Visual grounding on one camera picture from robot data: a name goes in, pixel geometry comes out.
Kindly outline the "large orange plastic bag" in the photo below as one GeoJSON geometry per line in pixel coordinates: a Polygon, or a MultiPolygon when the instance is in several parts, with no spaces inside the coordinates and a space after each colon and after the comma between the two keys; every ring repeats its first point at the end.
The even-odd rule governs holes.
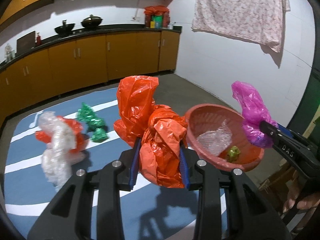
{"type": "Polygon", "coordinates": [[[123,78],[117,90],[119,120],[113,124],[129,146],[141,139],[139,171],[151,183],[167,188],[184,187],[180,173],[180,144],[186,144],[188,124],[183,116],[153,98],[157,77],[123,78]]]}

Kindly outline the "small red plastic bag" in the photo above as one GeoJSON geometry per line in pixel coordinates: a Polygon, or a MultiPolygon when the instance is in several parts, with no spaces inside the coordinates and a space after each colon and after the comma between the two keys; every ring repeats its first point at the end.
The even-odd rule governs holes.
{"type": "Polygon", "coordinates": [[[35,138],[50,144],[55,150],[61,147],[70,154],[76,154],[86,148],[82,124],[74,119],[56,116],[54,112],[44,112],[39,118],[39,128],[35,138]]]}

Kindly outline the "black open wok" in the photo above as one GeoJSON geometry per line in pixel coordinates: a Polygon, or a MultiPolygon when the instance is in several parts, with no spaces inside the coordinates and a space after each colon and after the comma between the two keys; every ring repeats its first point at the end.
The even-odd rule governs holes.
{"type": "Polygon", "coordinates": [[[62,25],[54,28],[54,30],[59,35],[67,35],[72,32],[74,27],[75,27],[74,23],[67,23],[66,20],[63,20],[62,25]]]}

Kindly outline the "olive green foil wrapper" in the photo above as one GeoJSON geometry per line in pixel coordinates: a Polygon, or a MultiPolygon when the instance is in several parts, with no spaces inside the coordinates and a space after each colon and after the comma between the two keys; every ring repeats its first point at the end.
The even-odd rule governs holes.
{"type": "Polygon", "coordinates": [[[230,163],[237,161],[241,154],[240,149],[237,146],[232,146],[226,154],[226,160],[230,163]]]}

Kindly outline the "black wok with lid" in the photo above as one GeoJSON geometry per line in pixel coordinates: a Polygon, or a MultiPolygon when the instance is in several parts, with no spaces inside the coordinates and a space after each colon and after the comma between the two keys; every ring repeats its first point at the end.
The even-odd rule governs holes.
{"type": "Polygon", "coordinates": [[[85,29],[96,29],[102,23],[103,19],[100,16],[90,14],[89,17],[82,20],[81,25],[85,29]]]}

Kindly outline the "long clear bubble wrap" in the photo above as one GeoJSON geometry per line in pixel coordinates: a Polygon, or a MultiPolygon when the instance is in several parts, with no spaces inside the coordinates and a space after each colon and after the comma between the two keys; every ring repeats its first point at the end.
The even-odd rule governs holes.
{"type": "Polygon", "coordinates": [[[40,130],[37,140],[46,144],[41,157],[41,167],[47,180],[59,191],[72,176],[72,165],[83,161],[87,141],[83,127],[74,119],[56,116],[53,111],[43,112],[39,117],[40,130]]]}

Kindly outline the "lower wooden kitchen cabinets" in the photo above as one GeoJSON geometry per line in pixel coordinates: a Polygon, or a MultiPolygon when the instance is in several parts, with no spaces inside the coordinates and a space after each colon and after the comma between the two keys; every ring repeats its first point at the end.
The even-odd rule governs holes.
{"type": "Polygon", "coordinates": [[[49,42],[1,67],[1,122],[47,100],[130,75],[175,70],[180,30],[119,30],[49,42]]]}

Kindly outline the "clear bubble wrap bag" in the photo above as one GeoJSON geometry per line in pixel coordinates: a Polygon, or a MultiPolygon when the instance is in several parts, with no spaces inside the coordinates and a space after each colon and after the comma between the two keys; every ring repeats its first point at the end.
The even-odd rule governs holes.
{"type": "Polygon", "coordinates": [[[212,131],[206,131],[197,137],[203,148],[211,155],[218,157],[232,143],[232,132],[224,120],[221,126],[212,131]]]}

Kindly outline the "pink floral hanging cloth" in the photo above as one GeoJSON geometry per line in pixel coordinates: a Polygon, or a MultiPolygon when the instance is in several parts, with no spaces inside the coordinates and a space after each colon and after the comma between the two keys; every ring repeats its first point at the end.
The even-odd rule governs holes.
{"type": "Polygon", "coordinates": [[[289,0],[195,0],[194,31],[283,48],[289,0]]]}

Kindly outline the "dark door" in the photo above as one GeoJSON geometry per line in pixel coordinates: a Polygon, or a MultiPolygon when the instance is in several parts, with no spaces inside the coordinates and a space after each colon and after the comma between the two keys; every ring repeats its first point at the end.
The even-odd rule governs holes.
{"type": "Polygon", "coordinates": [[[315,119],[318,108],[319,69],[312,68],[303,97],[287,128],[302,135],[315,119]]]}

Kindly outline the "red bottle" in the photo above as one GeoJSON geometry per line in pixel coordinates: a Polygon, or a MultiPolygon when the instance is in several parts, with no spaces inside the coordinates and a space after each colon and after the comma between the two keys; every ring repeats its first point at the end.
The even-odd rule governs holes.
{"type": "Polygon", "coordinates": [[[42,43],[42,40],[41,40],[40,33],[39,33],[39,32],[37,32],[37,33],[36,33],[36,41],[35,41],[35,45],[36,45],[36,46],[40,46],[40,45],[41,45],[41,43],[42,43]]]}

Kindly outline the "magenta plastic bag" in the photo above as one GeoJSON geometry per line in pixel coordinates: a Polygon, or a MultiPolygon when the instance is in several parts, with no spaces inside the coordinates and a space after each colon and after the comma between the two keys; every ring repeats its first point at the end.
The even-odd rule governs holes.
{"type": "Polygon", "coordinates": [[[242,129],[247,140],[259,148],[271,148],[272,139],[260,130],[262,121],[278,128],[278,123],[272,119],[259,92],[249,83],[235,81],[232,85],[233,98],[242,109],[242,129]]]}

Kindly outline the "red bag with boxes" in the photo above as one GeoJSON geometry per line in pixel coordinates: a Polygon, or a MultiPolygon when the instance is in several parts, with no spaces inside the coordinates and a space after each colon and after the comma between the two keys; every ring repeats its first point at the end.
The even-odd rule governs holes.
{"type": "Polygon", "coordinates": [[[144,15],[146,28],[167,28],[170,23],[170,10],[162,5],[145,7],[144,15]]]}

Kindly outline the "red plastic basket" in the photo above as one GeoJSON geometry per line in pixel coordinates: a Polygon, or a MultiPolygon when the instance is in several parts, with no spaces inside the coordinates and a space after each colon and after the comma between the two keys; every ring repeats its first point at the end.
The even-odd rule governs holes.
{"type": "Polygon", "coordinates": [[[216,168],[248,172],[256,168],[264,149],[250,144],[243,132],[243,117],[221,105],[204,103],[185,113],[187,143],[201,159],[216,168]]]}

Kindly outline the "wooden stool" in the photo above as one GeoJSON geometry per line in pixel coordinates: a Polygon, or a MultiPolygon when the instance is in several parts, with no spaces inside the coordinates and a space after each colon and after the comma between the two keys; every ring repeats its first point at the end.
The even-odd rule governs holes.
{"type": "Polygon", "coordinates": [[[278,171],[274,172],[259,185],[259,191],[270,202],[281,218],[285,216],[283,206],[287,200],[291,184],[295,179],[297,179],[298,188],[301,189],[306,179],[299,176],[296,169],[288,162],[285,162],[278,171]]]}

